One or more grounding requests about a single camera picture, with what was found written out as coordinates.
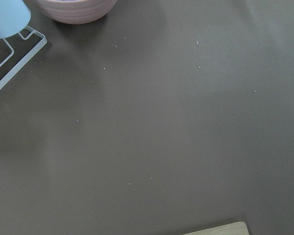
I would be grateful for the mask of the pink ribbed bowl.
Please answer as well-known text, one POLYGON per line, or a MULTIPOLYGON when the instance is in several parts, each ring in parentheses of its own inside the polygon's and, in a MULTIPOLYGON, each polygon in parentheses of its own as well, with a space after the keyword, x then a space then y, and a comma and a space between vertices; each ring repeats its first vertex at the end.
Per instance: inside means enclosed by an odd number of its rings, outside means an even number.
POLYGON ((116 0, 35 0, 47 17, 65 24, 86 24, 105 16, 116 0))

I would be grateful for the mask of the bamboo cutting board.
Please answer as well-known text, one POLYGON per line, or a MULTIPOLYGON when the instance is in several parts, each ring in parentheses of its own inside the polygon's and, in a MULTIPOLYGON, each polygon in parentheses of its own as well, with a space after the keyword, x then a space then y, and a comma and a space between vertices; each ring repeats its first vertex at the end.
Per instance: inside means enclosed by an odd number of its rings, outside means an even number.
POLYGON ((195 231, 185 235, 249 235, 247 225, 244 222, 235 222, 214 228, 195 231))

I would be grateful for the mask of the blue plastic cup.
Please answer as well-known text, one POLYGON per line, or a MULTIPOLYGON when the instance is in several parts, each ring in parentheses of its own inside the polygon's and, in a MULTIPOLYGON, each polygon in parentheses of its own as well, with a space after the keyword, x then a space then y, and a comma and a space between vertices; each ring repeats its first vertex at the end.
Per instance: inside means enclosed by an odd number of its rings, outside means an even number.
POLYGON ((0 0, 0 39, 22 31, 31 19, 31 12, 22 0, 0 0))

